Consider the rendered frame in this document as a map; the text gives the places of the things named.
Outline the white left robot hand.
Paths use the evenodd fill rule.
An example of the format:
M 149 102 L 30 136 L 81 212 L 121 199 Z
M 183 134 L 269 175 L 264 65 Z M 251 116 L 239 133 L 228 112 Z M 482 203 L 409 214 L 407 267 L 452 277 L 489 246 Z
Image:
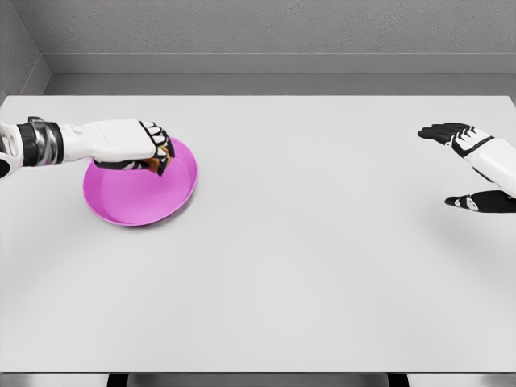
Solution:
M 153 157 L 160 145 L 169 150 L 172 159 L 175 157 L 169 135 L 154 122 L 113 119 L 89 125 L 93 140 L 89 154 L 101 169 L 147 170 L 144 160 Z

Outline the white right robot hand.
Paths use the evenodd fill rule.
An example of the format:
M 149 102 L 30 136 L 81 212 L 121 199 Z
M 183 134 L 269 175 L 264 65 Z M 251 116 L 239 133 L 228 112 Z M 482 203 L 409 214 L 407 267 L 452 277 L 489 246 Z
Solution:
M 496 190 L 448 197 L 447 205 L 476 213 L 516 214 L 516 147 L 464 123 L 435 123 L 419 130 L 418 136 L 450 147 L 497 186 Z

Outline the yellow-red apple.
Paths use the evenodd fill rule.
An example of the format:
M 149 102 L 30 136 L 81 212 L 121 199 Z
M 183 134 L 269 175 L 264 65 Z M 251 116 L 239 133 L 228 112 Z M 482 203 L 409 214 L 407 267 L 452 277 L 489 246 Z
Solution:
M 144 163 L 147 165 L 147 170 L 162 176 L 171 159 L 169 150 L 165 146 L 160 145 L 156 148 L 155 155 L 144 160 Z

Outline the pink plate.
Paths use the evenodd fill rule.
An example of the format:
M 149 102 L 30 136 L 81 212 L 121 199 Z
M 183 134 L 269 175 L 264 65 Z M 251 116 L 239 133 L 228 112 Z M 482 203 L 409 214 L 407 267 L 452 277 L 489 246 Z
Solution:
M 92 212 L 108 223 L 137 227 L 179 210 L 195 189 L 198 165 L 186 144 L 174 138 L 171 142 L 175 157 L 161 177 L 147 170 L 101 169 L 90 163 L 83 196 Z

